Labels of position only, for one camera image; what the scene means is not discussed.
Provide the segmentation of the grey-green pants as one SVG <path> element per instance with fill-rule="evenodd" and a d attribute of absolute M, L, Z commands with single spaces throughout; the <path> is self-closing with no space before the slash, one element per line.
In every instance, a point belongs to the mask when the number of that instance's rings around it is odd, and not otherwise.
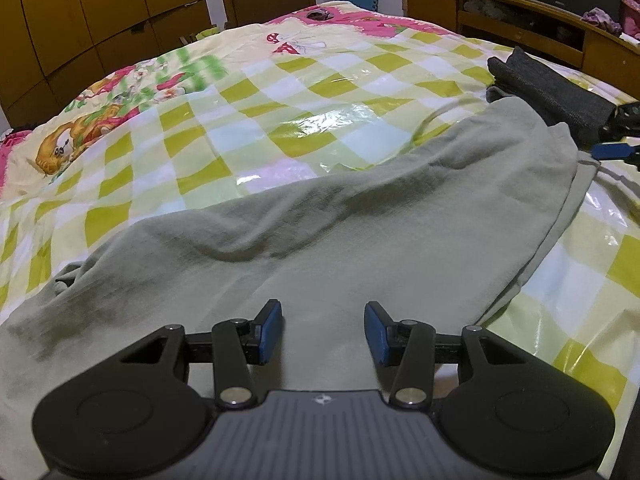
<path fill-rule="evenodd" d="M 143 220 L 58 272 L 1 326 L 1 472 L 43 471 L 30 419 L 53 388 L 170 324 L 283 307 L 286 388 L 371 388 L 371 300 L 442 332 L 526 283 L 596 173 L 515 96 L 383 165 Z"/>

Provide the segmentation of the dark grey folded garment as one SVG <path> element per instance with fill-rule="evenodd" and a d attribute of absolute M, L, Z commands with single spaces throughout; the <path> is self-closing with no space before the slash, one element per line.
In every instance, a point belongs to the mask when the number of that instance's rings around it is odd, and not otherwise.
<path fill-rule="evenodd" d="M 581 150 L 593 145 L 618 142 L 623 135 L 616 130 L 617 107 L 602 96 L 580 88 L 516 47 L 503 62 L 493 56 L 487 67 L 494 83 L 487 88 L 488 102 L 506 96 L 525 101 L 548 126 L 564 122 Z"/>

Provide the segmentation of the wooden side desk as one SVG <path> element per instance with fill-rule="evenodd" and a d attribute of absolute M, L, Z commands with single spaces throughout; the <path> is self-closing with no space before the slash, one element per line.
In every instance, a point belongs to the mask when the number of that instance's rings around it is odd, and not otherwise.
<path fill-rule="evenodd" d="M 405 11 L 465 37 L 519 46 L 639 96 L 639 48 L 554 6 L 534 0 L 405 0 Z"/>

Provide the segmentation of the pink clothes on desk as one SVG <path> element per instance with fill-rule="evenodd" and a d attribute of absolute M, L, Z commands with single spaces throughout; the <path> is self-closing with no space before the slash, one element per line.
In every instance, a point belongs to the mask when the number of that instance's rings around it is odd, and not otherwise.
<path fill-rule="evenodd" d="M 600 8 L 593 8 L 582 14 L 582 21 L 615 37 L 619 37 L 623 33 L 622 25 L 611 18 L 608 12 Z"/>

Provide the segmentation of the cartoon print quilt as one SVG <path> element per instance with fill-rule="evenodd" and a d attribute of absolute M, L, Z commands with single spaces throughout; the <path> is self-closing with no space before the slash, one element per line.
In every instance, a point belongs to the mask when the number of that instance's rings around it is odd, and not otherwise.
<path fill-rule="evenodd" d="M 2 134 L 1 196 L 13 200 L 32 192 L 130 118 L 161 102 L 202 91 L 244 67 L 270 58 L 309 58 L 367 37 L 394 38 L 405 30 L 435 36 L 446 32 L 433 23 L 330 1 L 265 24 L 227 29 L 157 58 L 119 62 L 105 77 L 90 78 L 65 107 L 35 125 Z"/>

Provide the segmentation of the brown wooden wardrobe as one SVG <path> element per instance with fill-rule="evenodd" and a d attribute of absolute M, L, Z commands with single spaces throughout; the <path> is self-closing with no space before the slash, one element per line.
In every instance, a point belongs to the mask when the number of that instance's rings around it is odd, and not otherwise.
<path fill-rule="evenodd" d="M 1 109 L 41 124 L 106 75 L 209 28 L 205 0 L 1 0 Z"/>

